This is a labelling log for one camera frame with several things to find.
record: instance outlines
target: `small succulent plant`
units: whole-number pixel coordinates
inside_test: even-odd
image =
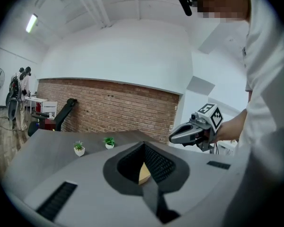
[[[113,137],[104,138],[104,142],[107,145],[113,146],[115,144],[115,140]]]
[[[76,141],[76,142],[74,143],[74,148],[75,148],[77,151],[82,150],[82,148],[83,148],[83,142],[81,142],[80,140],[79,140],[79,141]]]

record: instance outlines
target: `ceiling light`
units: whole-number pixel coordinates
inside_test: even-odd
[[[34,24],[37,20],[37,17],[38,16],[36,14],[33,14],[32,17],[30,18],[29,23],[27,24],[27,29],[26,29],[26,31],[28,33],[32,30],[32,28],[33,28],[33,26],[34,26]]]

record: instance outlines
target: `ceiling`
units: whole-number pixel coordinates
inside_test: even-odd
[[[138,3],[136,1],[19,0],[7,16],[2,29],[17,36],[29,36],[42,46],[49,47],[71,33],[93,25],[98,25],[99,28],[109,26],[110,23],[113,24],[115,20],[120,19],[161,20],[183,26],[188,33],[193,33],[196,28],[199,30],[206,20],[200,18],[196,12],[191,17],[187,17],[178,0],[139,0]],[[101,12],[101,4],[104,7],[104,13]],[[33,13],[38,15],[38,20],[31,33],[28,34],[25,28]],[[234,29],[231,35],[233,39],[227,37],[221,43],[226,49],[236,48],[231,53],[238,54],[245,37],[241,36],[244,29],[238,28],[239,32],[236,30]]]

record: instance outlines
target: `brick wall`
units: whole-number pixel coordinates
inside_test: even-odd
[[[57,112],[68,98],[78,100],[62,131],[140,130],[163,143],[169,141],[179,101],[172,93],[85,79],[40,80],[38,97],[57,101]]]

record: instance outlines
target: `white pot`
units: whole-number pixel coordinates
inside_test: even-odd
[[[74,148],[74,150],[75,150],[75,153],[76,153],[77,156],[81,157],[81,156],[84,155],[84,152],[85,152],[84,147],[82,147],[82,150],[76,150],[75,148]]]
[[[106,147],[106,149],[112,149],[112,148],[114,148],[114,145],[107,145],[107,144],[105,144],[105,147]]]

